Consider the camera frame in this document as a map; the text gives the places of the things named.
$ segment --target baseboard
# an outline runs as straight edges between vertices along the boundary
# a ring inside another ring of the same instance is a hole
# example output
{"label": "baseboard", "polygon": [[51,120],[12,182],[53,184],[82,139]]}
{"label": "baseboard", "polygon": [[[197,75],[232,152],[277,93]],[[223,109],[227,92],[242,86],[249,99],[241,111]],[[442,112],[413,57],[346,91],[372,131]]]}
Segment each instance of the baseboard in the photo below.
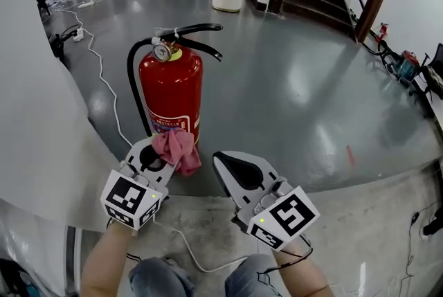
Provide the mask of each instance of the baseboard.
{"label": "baseboard", "polygon": [[265,3],[260,3],[258,0],[249,0],[254,8],[260,12],[266,11],[267,5]]}

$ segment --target gray floor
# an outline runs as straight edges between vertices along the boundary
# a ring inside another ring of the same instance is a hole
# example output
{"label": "gray floor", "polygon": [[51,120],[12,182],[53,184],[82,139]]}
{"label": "gray floor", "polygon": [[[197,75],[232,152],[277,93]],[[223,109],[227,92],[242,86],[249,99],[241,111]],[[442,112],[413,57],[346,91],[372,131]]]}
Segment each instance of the gray floor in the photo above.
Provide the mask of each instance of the gray floor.
{"label": "gray floor", "polygon": [[[145,133],[126,74],[131,45],[155,28],[223,24],[223,31],[196,35],[224,55],[222,63],[202,55],[203,167],[189,178],[175,176],[171,193],[224,195],[211,166],[218,150],[263,156],[308,192],[389,177],[442,154],[433,124],[351,39],[305,20],[256,12],[247,2],[239,14],[210,6],[211,0],[104,0],[74,8],[97,36],[93,48],[118,94],[122,131],[134,142]],[[56,12],[45,25],[60,33],[74,23],[73,15]],[[129,148],[116,130],[113,97],[98,79],[88,42],[65,44],[70,70],[99,135],[122,159]],[[148,51],[140,51],[139,59]]]}
{"label": "gray floor", "polygon": [[[309,195],[320,218],[307,230],[312,259],[325,272],[336,297],[437,296],[429,294],[443,273],[443,230],[423,240],[420,228],[440,207],[436,181],[429,171],[410,173]],[[414,275],[403,281],[408,261],[410,219],[425,207],[410,230],[414,259],[408,269]],[[230,222],[234,205],[226,198],[172,196],[158,214],[158,221],[186,235],[197,260],[213,269],[245,255],[270,253]],[[100,237],[83,232],[82,261]],[[235,267],[201,273],[192,263],[178,233],[149,223],[132,240],[129,252],[141,258],[173,256],[189,271],[196,285],[195,297],[222,297],[224,280]],[[127,274],[135,263],[127,260],[118,295],[133,296]],[[286,291],[280,290],[283,296]]]}

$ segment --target fire extinguisher hose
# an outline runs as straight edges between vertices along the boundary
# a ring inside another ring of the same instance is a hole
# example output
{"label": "fire extinguisher hose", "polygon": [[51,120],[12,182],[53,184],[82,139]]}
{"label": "fire extinguisher hose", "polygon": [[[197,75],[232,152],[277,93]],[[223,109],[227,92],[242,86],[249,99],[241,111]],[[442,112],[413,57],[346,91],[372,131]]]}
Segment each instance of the fire extinguisher hose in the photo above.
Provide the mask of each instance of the fire extinguisher hose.
{"label": "fire extinguisher hose", "polygon": [[138,42],[136,42],[129,51],[129,54],[127,56],[127,76],[129,78],[129,84],[131,85],[132,93],[134,94],[134,99],[136,100],[136,105],[138,112],[140,114],[141,120],[143,122],[143,127],[145,128],[146,134],[148,137],[152,136],[152,132],[150,129],[150,123],[146,117],[145,109],[143,107],[143,102],[140,98],[140,93],[138,92],[137,83],[136,83],[136,77],[134,73],[134,58],[137,53],[137,51],[146,45],[152,44],[152,38],[149,37],[147,39],[142,39]]}

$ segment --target red fire extinguisher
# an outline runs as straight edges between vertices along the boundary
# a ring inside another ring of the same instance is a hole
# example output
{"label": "red fire extinguisher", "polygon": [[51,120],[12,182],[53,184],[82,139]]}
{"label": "red fire extinguisher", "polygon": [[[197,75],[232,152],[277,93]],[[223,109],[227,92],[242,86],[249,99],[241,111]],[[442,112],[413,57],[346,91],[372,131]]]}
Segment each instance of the red fire extinguisher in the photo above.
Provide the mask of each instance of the red fire extinguisher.
{"label": "red fire extinguisher", "polygon": [[212,47],[186,39],[183,35],[199,31],[219,31],[220,24],[197,24],[183,28],[162,30],[157,37],[142,39],[135,43],[127,58],[127,72],[138,112],[148,136],[152,135],[134,75],[134,57],[137,50],[152,45],[138,66],[138,74],[145,96],[152,128],[163,133],[182,128],[199,140],[201,81],[203,62],[194,52],[209,53],[221,61],[222,55]]}

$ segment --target white cable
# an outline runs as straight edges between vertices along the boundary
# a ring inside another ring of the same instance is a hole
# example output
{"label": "white cable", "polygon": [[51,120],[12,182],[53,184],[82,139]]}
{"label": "white cable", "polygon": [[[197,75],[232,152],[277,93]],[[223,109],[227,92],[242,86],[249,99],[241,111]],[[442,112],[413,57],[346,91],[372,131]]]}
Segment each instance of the white cable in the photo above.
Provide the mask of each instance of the white cable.
{"label": "white cable", "polygon": [[[75,15],[75,18],[77,19],[78,23],[80,24],[80,27],[83,28],[83,23],[78,19],[77,13],[70,11],[70,10],[60,10],[62,12],[70,12],[71,14]],[[94,41],[94,39],[96,38],[96,36],[92,33],[90,33],[88,30],[86,30],[85,28],[83,28],[83,31],[87,34],[89,34],[91,36],[91,41],[89,42],[88,45],[88,50],[90,50],[94,55],[96,55],[99,59],[100,59],[100,74],[99,77],[102,80],[102,82],[104,82],[108,89],[110,90],[110,92],[112,93],[112,95],[114,96],[114,115],[116,117],[116,122],[117,122],[117,129],[118,129],[118,133],[120,134],[120,137],[130,146],[132,147],[132,143],[129,142],[129,140],[125,137],[125,135],[122,133],[122,130],[120,128],[120,120],[118,119],[118,114],[117,114],[117,94],[115,93],[115,91],[111,88],[111,85],[109,85],[109,83],[103,78],[102,74],[103,74],[103,59],[102,56],[100,56],[98,53],[96,53],[92,48],[91,45]]]}
{"label": "white cable", "polygon": [[195,255],[194,255],[194,253],[192,252],[192,249],[191,249],[191,247],[189,246],[189,243],[188,243],[188,241],[187,241],[185,235],[184,235],[180,230],[175,229],[175,228],[172,228],[172,227],[170,227],[170,226],[165,226],[165,225],[162,224],[162,223],[158,223],[158,222],[156,222],[156,220],[155,220],[155,214],[154,214],[154,216],[153,216],[153,218],[152,218],[152,221],[153,221],[154,224],[156,224],[157,226],[162,226],[163,228],[170,229],[171,231],[177,232],[178,234],[181,235],[181,237],[183,238],[183,241],[184,241],[185,244],[186,244],[186,247],[188,248],[188,251],[189,251],[189,254],[191,255],[191,258],[194,260],[196,266],[197,266],[197,267],[199,268],[199,270],[202,271],[202,272],[206,272],[206,273],[216,272],[216,271],[219,271],[219,270],[224,269],[225,267],[229,267],[230,265],[234,265],[234,264],[237,264],[237,263],[239,263],[239,262],[242,262],[242,261],[244,261],[245,259],[248,258],[248,257],[246,256],[246,257],[243,257],[243,258],[240,258],[240,259],[236,259],[236,260],[234,260],[234,261],[232,261],[232,262],[229,262],[228,264],[225,264],[225,265],[223,265],[223,266],[217,267],[217,268],[215,268],[215,269],[206,270],[206,269],[204,269],[203,267],[201,267],[201,265],[199,264],[199,262],[198,262],[197,259],[195,258]]}

